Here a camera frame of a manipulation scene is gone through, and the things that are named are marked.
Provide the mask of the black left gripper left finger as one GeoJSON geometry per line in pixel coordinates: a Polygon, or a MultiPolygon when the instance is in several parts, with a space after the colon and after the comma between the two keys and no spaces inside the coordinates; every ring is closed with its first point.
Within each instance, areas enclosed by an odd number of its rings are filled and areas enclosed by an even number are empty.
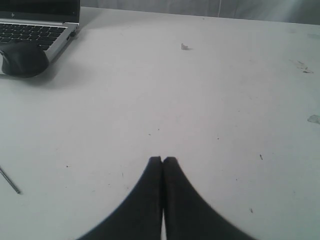
{"type": "Polygon", "coordinates": [[[163,221],[163,162],[148,160],[125,200],[81,240],[160,240],[163,221]]]}

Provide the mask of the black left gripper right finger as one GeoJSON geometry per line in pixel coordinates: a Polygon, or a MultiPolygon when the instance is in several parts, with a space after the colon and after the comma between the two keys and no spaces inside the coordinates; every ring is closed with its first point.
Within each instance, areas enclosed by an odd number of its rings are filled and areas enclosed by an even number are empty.
{"type": "Polygon", "coordinates": [[[162,164],[164,222],[168,240],[252,240],[198,194],[175,157],[162,164]]]}

